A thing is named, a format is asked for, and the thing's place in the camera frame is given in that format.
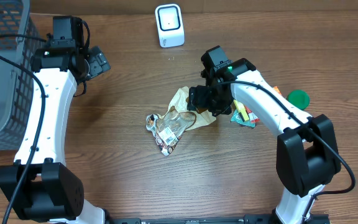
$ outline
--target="wooden tabletop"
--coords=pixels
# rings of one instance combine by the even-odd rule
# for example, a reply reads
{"label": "wooden tabletop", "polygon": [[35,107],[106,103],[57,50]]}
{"label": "wooden tabletop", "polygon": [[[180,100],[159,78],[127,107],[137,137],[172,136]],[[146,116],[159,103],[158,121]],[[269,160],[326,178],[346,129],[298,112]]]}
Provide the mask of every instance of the wooden tabletop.
{"label": "wooden tabletop", "polygon": [[[52,32],[50,16],[32,16],[39,32]],[[106,54],[111,70],[88,82],[70,108],[67,167],[83,182],[85,197],[114,218],[229,217],[270,213],[283,190],[276,170],[276,139],[219,116],[185,133],[165,157],[145,128],[148,114],[164,114],[183,86],[203,85],[202,54],[220,45],[245,57],[284,96],[306,91],[307,111],[334,123],[340,155],[357,186],[322,196],[314,213],[332,223],[358,223],[358,11],[184,14],[186,42],[161,49],[154,15],[83,16],[91,46]],[[0,152],[0,165],[14,151]],[[347,172],[326,187],[343,189]],[[7,205],[0,191],[0,221]],[[10,223],[23,223],[11,214]]]}

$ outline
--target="brown object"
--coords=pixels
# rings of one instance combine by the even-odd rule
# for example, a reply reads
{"label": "brown object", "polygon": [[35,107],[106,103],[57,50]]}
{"label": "brown object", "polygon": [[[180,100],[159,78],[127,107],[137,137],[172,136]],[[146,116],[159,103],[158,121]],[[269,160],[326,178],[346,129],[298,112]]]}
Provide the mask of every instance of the brown object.
{"label": "brown object", "polygon": [[[91,203],[113,217],[141,218],[242,216],[275,208],[283,186],[275,170],[276,139],[263,124],[245,130],[220,116],[184,136],[168,158],[145,129],[145,116],[156,107],[165,111],[178,88],[205,83],[200,57],[221,45],[230,59],[249,59],[284,95],[308,92],[308,112],[332,119],[357,186],[349,194],[321,196],[313,212],[328,213],[333,224],[358,223],[358,11],[185,14],[186,43],[172,49],[160,48],[154,15],[82,19],[91,46],[99,45],[112,66],[73,100],[67,124],[67,167]],[[33,20],[43,36],[52,31],[51,17]],[[0,165],[12,164],[14,154],[0,152]],[[342,168],[327,189],[349,184]],[[6,205],[0,190],[0,222]],[[31,222],[12,212],[9,223]]]}
{"label": "brown object", "polygon": [[154,14],[177,3],[182,13],[358,10],[358,0],[36,0],[31,12],[68,15]]}

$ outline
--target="gray bin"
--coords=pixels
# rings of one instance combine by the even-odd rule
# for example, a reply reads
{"label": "gray bin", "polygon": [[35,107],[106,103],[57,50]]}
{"label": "gray bin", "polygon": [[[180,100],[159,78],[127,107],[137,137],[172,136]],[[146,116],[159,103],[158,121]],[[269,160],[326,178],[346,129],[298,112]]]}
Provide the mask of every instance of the gray bin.
{"label": "gray bin", "polygon": [[[39,36],[29,16],[29,0],[0,1],[0,34]],[[30,69],[42,43],[23,38],[0,39],[0,55]],[[17,150],[23,140],[32,102],[33,80],[0,60],[0,150]]]}

